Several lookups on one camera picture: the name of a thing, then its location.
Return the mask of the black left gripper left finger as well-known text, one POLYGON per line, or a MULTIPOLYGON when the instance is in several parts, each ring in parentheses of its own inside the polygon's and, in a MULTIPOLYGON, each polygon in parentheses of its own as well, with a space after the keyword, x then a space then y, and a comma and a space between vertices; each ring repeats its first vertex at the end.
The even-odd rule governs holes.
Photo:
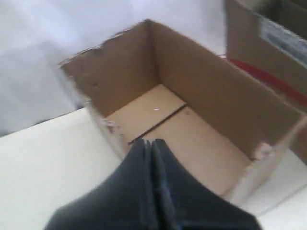
POLYGON ((60 207, 47 230, 152 230, 154 196, 149 141, 134 142, 123 162, 98 187, 60 207))

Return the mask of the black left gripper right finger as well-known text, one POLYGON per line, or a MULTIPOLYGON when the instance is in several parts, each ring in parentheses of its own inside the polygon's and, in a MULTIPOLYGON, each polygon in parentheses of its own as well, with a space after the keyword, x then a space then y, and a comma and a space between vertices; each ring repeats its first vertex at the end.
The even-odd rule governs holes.
POLYGON ((259 230, 256 218, 198 182, 166 142, 152 142, 158 216, 162 230, 259 230))

